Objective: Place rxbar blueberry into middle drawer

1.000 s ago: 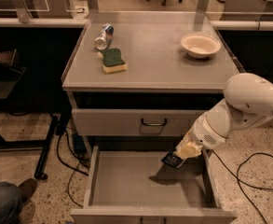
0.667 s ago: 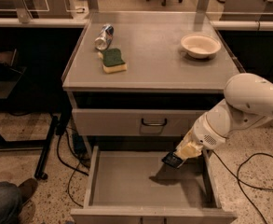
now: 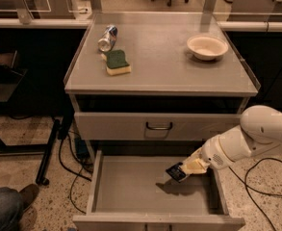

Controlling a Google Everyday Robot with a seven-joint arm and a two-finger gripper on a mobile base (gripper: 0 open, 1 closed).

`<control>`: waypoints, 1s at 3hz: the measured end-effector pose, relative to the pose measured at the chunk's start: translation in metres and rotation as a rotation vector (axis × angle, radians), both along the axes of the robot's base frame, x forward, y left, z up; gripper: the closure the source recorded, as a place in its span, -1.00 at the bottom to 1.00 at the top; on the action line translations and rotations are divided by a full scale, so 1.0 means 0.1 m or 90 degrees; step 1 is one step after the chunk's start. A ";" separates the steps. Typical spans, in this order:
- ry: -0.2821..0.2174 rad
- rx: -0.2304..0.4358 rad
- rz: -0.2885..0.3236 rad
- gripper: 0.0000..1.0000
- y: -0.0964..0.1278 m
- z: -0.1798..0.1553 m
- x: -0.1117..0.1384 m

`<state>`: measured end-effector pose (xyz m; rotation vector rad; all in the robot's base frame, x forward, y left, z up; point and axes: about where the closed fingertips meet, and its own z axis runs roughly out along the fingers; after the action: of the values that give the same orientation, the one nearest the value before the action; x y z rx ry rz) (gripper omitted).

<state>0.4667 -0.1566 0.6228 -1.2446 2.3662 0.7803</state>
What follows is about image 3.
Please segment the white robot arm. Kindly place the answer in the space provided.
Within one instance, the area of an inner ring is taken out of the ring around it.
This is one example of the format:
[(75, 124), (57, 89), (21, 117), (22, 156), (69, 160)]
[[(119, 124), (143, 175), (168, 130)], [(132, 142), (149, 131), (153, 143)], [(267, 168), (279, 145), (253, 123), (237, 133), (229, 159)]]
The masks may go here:
[(257, 105), (246, 109), (240, 124), (208, 139), (182, 162), (186, 174), (202, 174), (207, 169), (223, 169), (241, 159), (282, 151), (282, 113)]

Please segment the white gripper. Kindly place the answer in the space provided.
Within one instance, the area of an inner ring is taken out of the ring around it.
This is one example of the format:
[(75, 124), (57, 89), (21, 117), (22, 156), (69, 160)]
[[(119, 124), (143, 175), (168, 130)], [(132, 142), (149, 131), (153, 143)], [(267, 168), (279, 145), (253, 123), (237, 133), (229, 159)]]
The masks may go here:
[(220, 170), (233, 165), (222, 150), (218, 136), (214, 136), (207, 140), (202, 148), (195, 150), (181, 165), (182, 170), (186, 174), (203, 174), (207, 172), (207, 168)]

